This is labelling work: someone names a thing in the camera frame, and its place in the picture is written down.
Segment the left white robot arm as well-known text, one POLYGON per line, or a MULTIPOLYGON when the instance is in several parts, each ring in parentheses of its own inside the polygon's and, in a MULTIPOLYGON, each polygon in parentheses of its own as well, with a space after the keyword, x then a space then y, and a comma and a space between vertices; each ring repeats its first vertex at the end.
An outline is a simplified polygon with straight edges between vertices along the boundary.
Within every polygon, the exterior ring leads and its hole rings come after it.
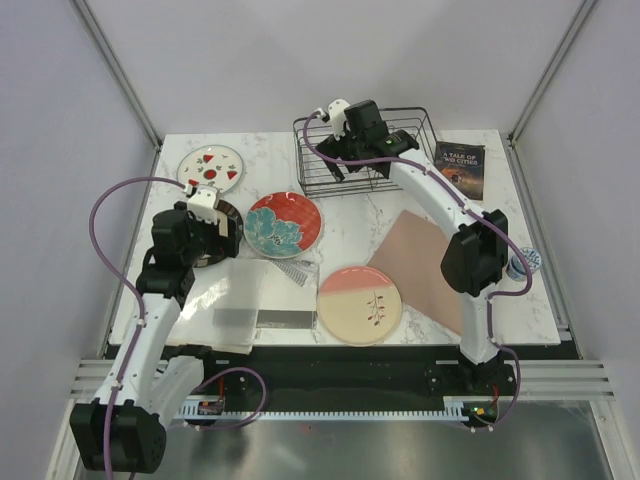
POLYGON ((204 359, 177 356, 157 371, 169 333, 195 282, 195 268, 234 258, 243 220, 221 202, 207 223, 179 201, 152 221, 147 250, 134 292, 138 310, 100 388, 88 403, 78 403, 70 427, 82 463, 107 476, 116 472, 155 472, 163 459, 167 430, 195 390, 208 393, 219 382, 219 369, 204 359))

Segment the red blue flower plate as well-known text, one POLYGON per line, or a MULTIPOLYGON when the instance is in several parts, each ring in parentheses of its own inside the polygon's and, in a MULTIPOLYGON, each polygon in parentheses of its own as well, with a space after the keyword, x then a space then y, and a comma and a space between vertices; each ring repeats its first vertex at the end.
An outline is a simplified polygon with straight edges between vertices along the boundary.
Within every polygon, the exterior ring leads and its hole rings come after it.
POLYGON ((313 247, 323 230, 316 204, 296 192, 264 196, 248 210, 244 237, 258 254, 270 259, 290 259, 313 247))

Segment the black wire dish rack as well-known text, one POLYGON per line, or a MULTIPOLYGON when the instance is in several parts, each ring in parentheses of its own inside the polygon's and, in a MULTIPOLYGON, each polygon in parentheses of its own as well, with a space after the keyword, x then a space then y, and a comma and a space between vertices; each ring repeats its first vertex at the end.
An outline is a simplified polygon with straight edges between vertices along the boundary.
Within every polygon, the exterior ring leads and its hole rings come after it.
POLYGON ((382 108, 384 128, 357 133, 344 125, 338 140, 328 120, 298 118, 293 122, 296 140, 297 178, 310 198, 328 198, 359 193, 395 191, 390 162, 362 165, 362 160, 404 157, 433 170, 436 135, 422 107, 382 108))

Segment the pink cream leaf plate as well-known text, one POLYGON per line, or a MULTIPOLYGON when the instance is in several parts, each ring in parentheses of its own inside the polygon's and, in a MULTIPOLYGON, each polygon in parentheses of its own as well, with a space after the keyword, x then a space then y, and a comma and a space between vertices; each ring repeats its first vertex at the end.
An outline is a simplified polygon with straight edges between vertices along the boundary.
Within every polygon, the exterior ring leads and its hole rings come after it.
POLYGON ((384 342, 400 324, 402 300, 392 280, 367 266, 346 267, 319 287, 320 323, 337 340, 356 347, 384 342))

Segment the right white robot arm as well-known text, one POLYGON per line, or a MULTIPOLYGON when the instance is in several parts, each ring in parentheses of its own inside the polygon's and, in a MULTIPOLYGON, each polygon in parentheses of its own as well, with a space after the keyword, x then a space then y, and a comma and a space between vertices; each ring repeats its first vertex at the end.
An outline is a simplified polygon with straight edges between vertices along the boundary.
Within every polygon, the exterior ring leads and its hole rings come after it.
POLYGON ((338 99, 310 117, 331 127, 325 140, 307 147, 336 180, 341 166, 374 169, 408 193, 444 233, 448 246, 440 270, 459 295, 463 321, 455 375, 465 391, 483 392, 502 366, 490 307, 507 260, 506 216, 460 194, 414 136, 389 129, 374 101, 350 105, 338 99))

